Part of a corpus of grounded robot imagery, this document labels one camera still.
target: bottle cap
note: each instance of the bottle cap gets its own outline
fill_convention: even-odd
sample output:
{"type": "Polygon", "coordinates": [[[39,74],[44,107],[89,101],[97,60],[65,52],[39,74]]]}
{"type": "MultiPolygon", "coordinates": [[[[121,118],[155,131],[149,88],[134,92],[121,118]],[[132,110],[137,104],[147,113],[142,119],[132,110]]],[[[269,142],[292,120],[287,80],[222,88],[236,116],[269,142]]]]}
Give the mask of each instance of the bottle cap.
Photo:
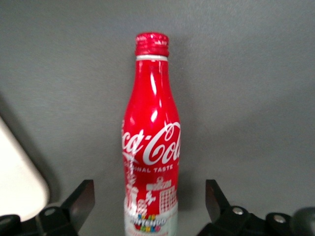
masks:
{"type": "Polygon", "coordinates": [[[168,37],[163,33],[145,32],[136,37],[136,56],[161,55],[168,57],[168,37]]]}

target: gray background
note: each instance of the gray background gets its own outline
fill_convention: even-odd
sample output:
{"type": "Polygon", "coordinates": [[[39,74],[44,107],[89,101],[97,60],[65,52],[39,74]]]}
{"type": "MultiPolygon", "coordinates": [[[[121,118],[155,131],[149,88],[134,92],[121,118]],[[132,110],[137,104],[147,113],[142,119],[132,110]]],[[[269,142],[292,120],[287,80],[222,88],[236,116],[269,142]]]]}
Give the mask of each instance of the gray background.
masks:
{"type": "Polygon", "coordinates": [[[134,38],[170,37],[182,122],[179,233],[209,221],[207,178],[264,217],[315,205],[315,1],[0,3],[0,113],[43,173],[51,201],[86,178],[82,236],[122,236],[121,120],[134,38]]]}

